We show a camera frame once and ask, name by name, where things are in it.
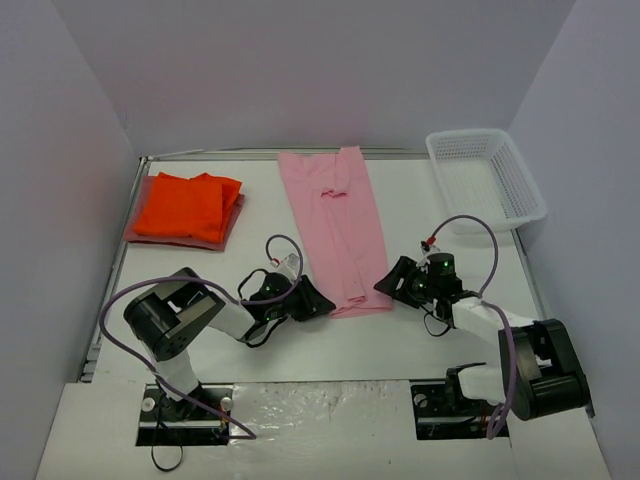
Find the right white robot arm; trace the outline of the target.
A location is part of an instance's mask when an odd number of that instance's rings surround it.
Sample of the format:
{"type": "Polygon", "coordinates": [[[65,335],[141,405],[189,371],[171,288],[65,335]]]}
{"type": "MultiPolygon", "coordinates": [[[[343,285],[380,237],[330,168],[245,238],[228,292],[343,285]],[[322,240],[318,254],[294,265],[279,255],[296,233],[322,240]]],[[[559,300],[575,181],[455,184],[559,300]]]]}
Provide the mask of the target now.
{"type": "Polygon", "coordinates": [[[444,324],[495,346],[499,363],[453,367],[446,373],[446,406],[465,413],[478,401],[499,405],[522,421],[587,407],[590,387],[566,326],[510,313],[464,288],[450,253],[416,262],[402,256],[375,290],[421,308],[444,324]]]}

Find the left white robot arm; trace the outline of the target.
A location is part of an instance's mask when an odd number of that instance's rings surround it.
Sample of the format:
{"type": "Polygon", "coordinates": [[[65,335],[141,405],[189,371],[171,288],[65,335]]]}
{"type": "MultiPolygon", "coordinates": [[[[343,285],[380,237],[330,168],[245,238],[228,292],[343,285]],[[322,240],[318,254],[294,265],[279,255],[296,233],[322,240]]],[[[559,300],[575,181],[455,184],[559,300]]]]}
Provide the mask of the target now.
{"type": "Polygon", "coordinates": [[[335,309],[308,276],[295,280],[279,269],[264,272],[260,288],[247,305],[227,302],[195,281],[179,280],[160,283],[136,297],[125,308],[124,319],[169,384],[162,388],[165,406],[177,417],[189,418],[200,409],[202,395],[188,346],[205,328],[259,348],[284,321],[305,322],[335,309]]]}

